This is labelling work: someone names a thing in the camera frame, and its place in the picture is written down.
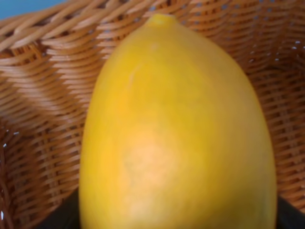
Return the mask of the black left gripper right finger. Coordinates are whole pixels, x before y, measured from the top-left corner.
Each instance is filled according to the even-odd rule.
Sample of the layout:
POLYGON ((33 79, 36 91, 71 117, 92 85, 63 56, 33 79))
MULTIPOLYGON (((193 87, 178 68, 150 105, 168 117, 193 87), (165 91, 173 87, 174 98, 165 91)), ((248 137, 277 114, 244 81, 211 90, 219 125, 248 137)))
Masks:
POLYGON ((277 199, 276 229, 305 229, 305 214, 281 196, 277 199))

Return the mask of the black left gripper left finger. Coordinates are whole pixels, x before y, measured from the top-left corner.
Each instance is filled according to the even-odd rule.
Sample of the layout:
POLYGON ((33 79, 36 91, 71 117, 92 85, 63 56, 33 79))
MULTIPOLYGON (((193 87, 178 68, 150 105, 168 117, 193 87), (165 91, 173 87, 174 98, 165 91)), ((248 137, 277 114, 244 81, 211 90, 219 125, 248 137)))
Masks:
POLYGON ((40 228, 80 229, 79 191, 73 191, 57 209, 40 223, 40 228))

